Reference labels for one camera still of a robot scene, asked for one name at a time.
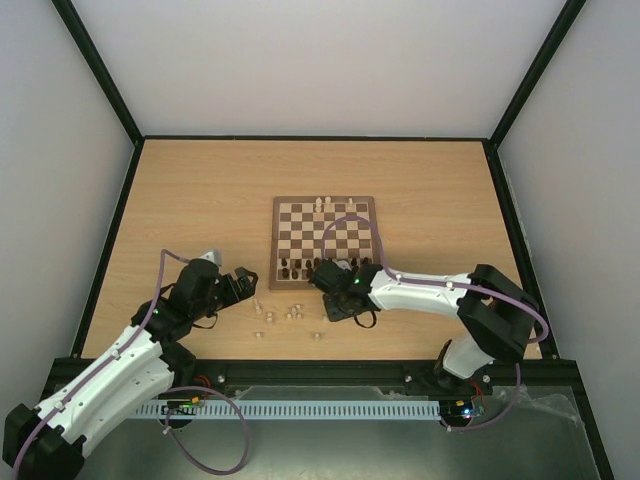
chessboard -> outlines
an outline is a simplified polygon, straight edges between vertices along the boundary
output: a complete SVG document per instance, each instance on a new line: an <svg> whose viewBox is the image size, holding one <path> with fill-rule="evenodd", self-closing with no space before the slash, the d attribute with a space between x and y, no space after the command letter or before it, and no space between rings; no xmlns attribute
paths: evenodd
<svg viewBox="0 0 640 480"><path fill-rule="evenodd" d="M312 290L309 277L322 259L322 235L338 218L358 215L377 228L373 197L275 197L269 289ZM378 263L378 245L365 222L338 223L328 234L325 256L345 260L353 269Z"/></svg>

black metal frame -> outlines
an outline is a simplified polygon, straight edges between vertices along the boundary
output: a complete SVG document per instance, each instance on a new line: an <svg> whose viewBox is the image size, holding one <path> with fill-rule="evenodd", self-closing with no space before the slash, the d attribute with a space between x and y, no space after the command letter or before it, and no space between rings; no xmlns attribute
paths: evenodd
<svg viewBox="0 0 640 480"><path fill-rule="evenodd" d="M118 199L116 211L105 241L104 249L96 275L82 315L82 320L73 343L70 358L54 361L49 374L44 396L50 395L56 385L66 384L77 376L92 360L78 358L89 332L91 319L98 301L98 296L107 265L115 244L118 229L126 202L131 190L136 168L144 147L145 140L296 140L296 141L475 141L482 142L487 158L489 171L505 227L513 250L520 280L525 291L531 294L540 304L545 315L545 308L540 294L531 258L522 232L520 221L513 204L502 163L498 155L498 147L506 137L518 114L525 105L537 82L553 58L563 38L578 16L586 0L567 0L551 31L547 35L533 63L524 76L513 99L498 123L493 135L487 138L443 138L443 137L365 137L365 136L260 136L260 135L148 135L144 136L136 125L118 88L102 61L95 44L82 23L71 0L51 0L60 17L75 40L96 80L103 89L107 99L120 119L131 142L135 146L124 185ZM602 440L598 433L593 412L587 399L584 385L575 362L558 359L558 350L551 333L547 340L540 344L543 360L525 360L522 363L522 376L528 385L568 386L573 390L580 415L585 427L591 449L595 457L600 476L603 479L613 478L611 466L607 459ZM233 391L251 385L370 385L393 389L407 394L424 394L419 386L406 383L405 377L412 372L432 369L435 360L425 361L225 361L198 360L197 370L209 378L225 377L223 390ZM508 365L492 365L487 367L487 374L495 385L512 385L515 382L513 367Z"/></svg>

wooden table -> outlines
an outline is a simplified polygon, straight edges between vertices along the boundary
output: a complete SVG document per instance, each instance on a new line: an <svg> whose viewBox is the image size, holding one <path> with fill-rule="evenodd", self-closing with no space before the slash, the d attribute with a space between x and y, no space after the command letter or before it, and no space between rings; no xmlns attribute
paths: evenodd
<svg viewBox="0 0 640 480"><path fill-rule="evenodd" d="M182 340L198 358L436 358L464 332L460 321L391 311L364 330L350 320L322 322L320 292L268 290L273 197L319 194L374 196L394 268L448 274L489 263L518 278L479 142L149 140L83 356L102 353L151 298L161 248L195 257L215 247L223 273L239 266L258 273L256 296L276 322L257 315L251 301L223 310L213 330L192 330ZM169 260L165 284L181 267ZM287 321L298 303L304 318ZM535 346L527 357L539 358Z"/></svg>

gray floor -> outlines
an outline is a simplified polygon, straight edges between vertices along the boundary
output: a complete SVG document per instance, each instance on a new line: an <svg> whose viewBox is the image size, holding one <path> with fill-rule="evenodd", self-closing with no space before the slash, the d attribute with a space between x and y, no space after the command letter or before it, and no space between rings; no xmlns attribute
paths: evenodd
<svg viewBox="0 0 640 480"><path fill-rule="evenodd" d="M255 421L242 480L597 479L579 423L565 397L530 389L487 430L447 433L435 422ZM180 433L189 451L214 468L229 468L242 452L234 421L200 421ZM205 479L155 421L128 420L96 449L80 479Z"/></svg>

wall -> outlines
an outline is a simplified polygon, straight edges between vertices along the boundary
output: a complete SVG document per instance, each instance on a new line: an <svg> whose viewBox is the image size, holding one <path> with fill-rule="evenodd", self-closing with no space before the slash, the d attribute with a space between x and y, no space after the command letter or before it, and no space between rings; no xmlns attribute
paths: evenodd
<svg viewBox="0 0 640 480"><path fill-rule="evenodd" d="M500 149L561 354L637 478L640 3L587 2Z"/></svg>
<svg viewBox="0 0 640 480"><path fill-rule="evenodd" d="M564 0L76 0L145 134L487 137Z"/></svg>
<svg viewBox="0 0 640 480"><path fill-rule="evenodd" d="M2 2L0 45L2 429L69 354L132 146L51 2Z"/></svg>

